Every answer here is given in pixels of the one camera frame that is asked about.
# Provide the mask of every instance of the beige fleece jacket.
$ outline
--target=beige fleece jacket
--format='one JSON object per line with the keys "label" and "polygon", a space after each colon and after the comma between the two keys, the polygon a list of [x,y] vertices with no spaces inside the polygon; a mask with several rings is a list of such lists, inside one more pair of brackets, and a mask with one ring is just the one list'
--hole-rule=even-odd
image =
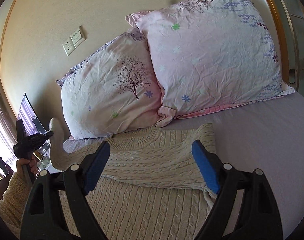
{"label": "beige fleece jacket", "polygon": [[15,172],[0,200],[0,216],[12,233],[19,238],[20,224],[30,189]]}

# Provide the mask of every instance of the hand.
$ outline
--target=hand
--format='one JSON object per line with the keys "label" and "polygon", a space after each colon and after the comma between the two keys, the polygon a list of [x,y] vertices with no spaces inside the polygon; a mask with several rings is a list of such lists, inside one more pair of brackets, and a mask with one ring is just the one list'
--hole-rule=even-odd
{"label": "hand", "polygon": [[22,165],[27,165],[29,164],[30,166],[30,171],[36,175],[38,173],[38,168],[37,168],[37,162],[35,159],[35,156],[32,155],[32,159],[31,160],[27,160],[24,158],[21,158],[19,160],[16,161],[16,165],[17,165],[17,174],[18,176],[23,179],[23,181],[25,181],[25,175],[23,173],[23,169],[22,169]]}

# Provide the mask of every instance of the sheer curtain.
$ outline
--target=sheer curtain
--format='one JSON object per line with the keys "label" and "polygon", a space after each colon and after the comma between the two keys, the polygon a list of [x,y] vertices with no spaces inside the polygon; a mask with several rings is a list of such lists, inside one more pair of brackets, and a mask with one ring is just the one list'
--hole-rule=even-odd
{"label": "sheer curtain", "polygon": [[16,156],[13,146],[17,143],[15,123],[5,106],[0,92],[0,157],[16,171]]}

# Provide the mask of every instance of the bed sheet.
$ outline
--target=bed sheet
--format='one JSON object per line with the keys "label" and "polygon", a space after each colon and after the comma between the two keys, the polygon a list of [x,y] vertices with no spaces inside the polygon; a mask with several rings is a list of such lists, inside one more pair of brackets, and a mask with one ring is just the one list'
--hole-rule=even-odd
{"label": "bed sheet", "polygon": [[[164,129],[195,129],[209,122],[213,123],[217,155],[222,162],[243,171],[264,171],[278,203],[286,238],[304,216],[304,98],[294,93],[173,120]],[[64,147],[74,151],[95,140],[102,139],[68,140]]]}

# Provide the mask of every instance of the wall outlet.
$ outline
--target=wall outlet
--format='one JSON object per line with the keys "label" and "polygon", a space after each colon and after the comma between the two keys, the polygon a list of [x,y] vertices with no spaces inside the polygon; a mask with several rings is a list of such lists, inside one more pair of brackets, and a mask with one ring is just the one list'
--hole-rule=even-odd
{"label": "wall outlet", "polygon": [[71,54],[71,52],[74,51],[75,47],[72,43],[71,38],[68,38],[65,43],[62,44],[63,48],[65,49],[65,53],[67,54],[67,56],[69,56]]}

